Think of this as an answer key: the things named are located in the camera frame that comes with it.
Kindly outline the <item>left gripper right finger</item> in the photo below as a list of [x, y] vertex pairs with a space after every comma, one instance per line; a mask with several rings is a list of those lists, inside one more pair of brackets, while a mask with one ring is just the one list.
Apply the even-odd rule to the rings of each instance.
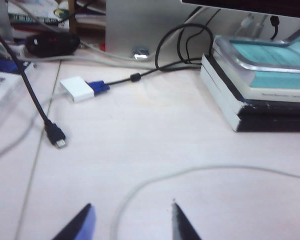
[[199, 234], [176, 202], [172, 204], [172, 239], [201, 240]]

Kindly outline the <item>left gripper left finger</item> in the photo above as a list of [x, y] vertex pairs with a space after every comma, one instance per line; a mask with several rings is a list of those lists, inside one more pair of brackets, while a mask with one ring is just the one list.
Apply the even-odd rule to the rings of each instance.
[[53, 240], [92, 240], [96, 226], [95, 207], [88, 203]]

